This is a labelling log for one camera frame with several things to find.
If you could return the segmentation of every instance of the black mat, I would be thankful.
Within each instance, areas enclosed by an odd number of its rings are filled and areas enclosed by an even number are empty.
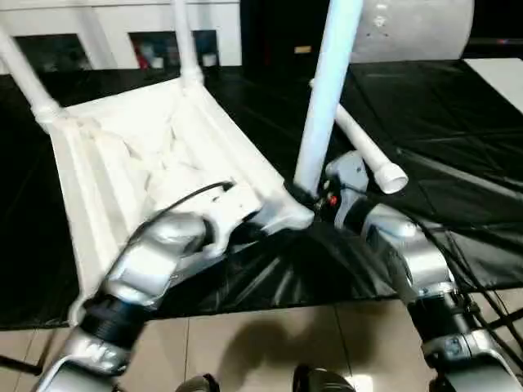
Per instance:
[[[49,73],[73,105],[176,77],[158,70]],[[208,90],[288,180],[310,95],[306,79],[222,69]],[[523,283],[523,116],[463,62],[355,65],[342,103],[409,175],[390,200],[448,228],[438,233],[488,287]],[[56,167],[10,77],[0,77],[3,270],[0,328],[55,327],[78,292]],[[336,129],[334,158],[350,148]],[[316,222],[281,232],[172,289],[159,317],[393,296],[387,272],[349,231]]]

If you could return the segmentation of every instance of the white cabinet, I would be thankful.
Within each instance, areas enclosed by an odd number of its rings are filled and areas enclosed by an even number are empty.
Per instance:
[[[205,37],[220,65],[241,65],[239,0],[189,0],[187,8],[197,49]],[[76,69],[139,68],[132,38],[164,37],[176,46],[168,0],[0,0],[0,23],[39,70],[68,69],[70,61]]]
[[[12,37],[20,39],[23,50],[24,46],[40,51],[56,47],[55,55],[62,56],[60,48],[66,45],[72,56],[85,55],[88,68],[116,66],[96,14],[89,7],[0,11],[0,23]],[[74,41],[78,49],[73,48]],[[31,55],[27,52],[26,55],[31,60]]]
[[[241,65],[238,3],[188,4],[194,31],[215,31],[220,65]],[[170,5],[95,7],[118,68],[138,68],[130,33],[174,32]]]

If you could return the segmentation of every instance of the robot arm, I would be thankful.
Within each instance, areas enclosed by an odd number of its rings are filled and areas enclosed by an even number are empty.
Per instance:
[[[378,204],[361,235],[387,263],[392,284],[422,339],[438,378],[431,390],[522,391],[491,335],[476,322],[447,262],[422,229],[397,210]]]
[[[167,290],[221,259],[232,231],[262,208],[235,185],[200,215],[165,211],[132,238],[34,392],[110,392]]]

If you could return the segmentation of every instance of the black cable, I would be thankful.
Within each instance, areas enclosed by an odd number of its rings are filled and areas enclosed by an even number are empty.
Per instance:
[[[378,203],[382,203],[384,205],[387,205],[389,207],[395,208],[399,212],[405,214],[409,217],[416,225],[419,226],[419,228],[422,230],[422,232],[425,234],[427,239],[431,241],[438,250],[444,255],[445,259],[448,261],[452,261],[452,263],[448,263],[448,267],[453,274],[454,277],[459,277],[460,274],[458,273],[456,266],[463,272],[463,274],[469,278],[472,281],[472,288],[475,288],[477,291],[481,293],[481,295],[487,300],[490,307],[498,314],[500,321],[503,322],[503,325],[508,328],[510,333],[514,336],[514,339],[516,340],[517,344],[521,347],[523,350],[523,338],[521,338],[521,335],[519,332],[514,328],[514,325],[511,321],[511,319],[499,308],[498,304],[495,303],[495,301],[492,299],[490,294],[487,292],[486,288],[481,284],[479,279],[476,277],[476,275],[473,273],[471,266],[468,264],[467,260],[463,258],[463,261],[455,256],[451,251],[449,251],[446,247],[441,245],[440,241],[434,236],[434,234],[427,228],[427,226],[422,223],[418,218],[415,217],[415,215],[419,215],[417,212],[413,214],[412,212],[407,212],[404,207],[398,207],[395,206],[394,203],[390,203],[390,201],[383,201],[383,197],[378,194],[372,194],[367,191],[363,191],[361,189],[357,189],[355,187],[349,186],[349,185],[343,185],[345,188],[348,188],[358,194],[361,194],[362,196],[365,196],[369,199],[375,199]],[[463,296],[466,298],[466,300],[469,303],[472,303],[472,299],[467,294],[465,290],[463,290],[462,282],[456,282],[458,285],[458,288],[460,291],[462,291]],[[479,314],[476,319],[478,319],[478,322],[481,324],[481,326],[493,337],[493,339],[507,352],[507,354],[511,357],[511,359],[518,365],[518,367],[523,370],[523,361],[519,358],[519,356],[516,354],[516,352],[511,349],[503,339],[499,337],[497,332],[485,321],[485,319]]]
[[[475,314],[474,317],[478,321],[478,323],[492,336],[492,338],[498,343],[499,347],[501,347],[507,355],[510,357],[512,361],[519,367],[519,369],[523,370],[523,360],[516,354],[516,352],[509,347],[506,341],[504,341],[498,333],[492,329],[489,325],[489,323],[486,322],[486,320],[483,318],[481,314]]]
[[[505,314],[508,315],[510,312],[508,311],[507,306],[505,305],[505,302],[501,299],[501,296],[499,296],[498,292],[496,292],[495,290],[493,290],[492,292],[494,293],[496,298],[498,298],[498,301],[501,304],[501,307],[503,308],[503,310],[505,311]]]
[[[515,322],[519,319],[523,319],[523,308],[513,311],[512,313],[508,313],[507,317],[509,317],[512,322]],[[505,324],[503,324],[503,320],[498,318],[497,320],[494,320],[493,322],[489,323],[490,327],[493,329],[497,329],[500,327],[503,327]]]
[[[204,192],[207,192],[208,190],[214,189],[214,188],[223,188],[225,191],[230,189],[233,186],[232,182],[229,181],[220,181],[215,182],[210,185],[206,185],[200,189],[197,189],[194,192],[191,192],[190,194],[187,194],[183,198],[175,201],[174,203],[169,204],[167,207],[162,208],[161,210],[157,211],[154,215],[152,215],[149,219],[142,222],[136,229],[132,232],[132,234],[129,236],[129,239],[123,245],[122,250],[118,254],[118,259],[136,240],[140,238],[141,235],[149,228],[151,227],[156,221],[158,221],[161,217],[165,216],[169,211],[171,211],[173,208],[176,208],[180,206],[181,204],[185,203],[187,200],[198,196],[199,194],[202,194]]]

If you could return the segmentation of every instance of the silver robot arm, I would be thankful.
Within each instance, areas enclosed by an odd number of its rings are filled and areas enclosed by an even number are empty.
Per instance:
[[[447,262],[422,229],[378,204],[361,235],[387,263],[392,284],[422,338],[422,352],[438,378],[431,390],[523,391],[490,334],[480,328]]]
[[[362,157],[351,151],[326,168],[323,206],[337,227],[360,232],[409,311],[427,364],[438,377],[433,391],[523,391],[503,350],[482,329],[459,292],[440,249],[421,227],[384,204],[367,203],[369,178]]]
[[[261,206],[235,185],[202,215],[165,211],[124,248],[33,391],[114,390],[167,290],[218,262],[232,231]]]

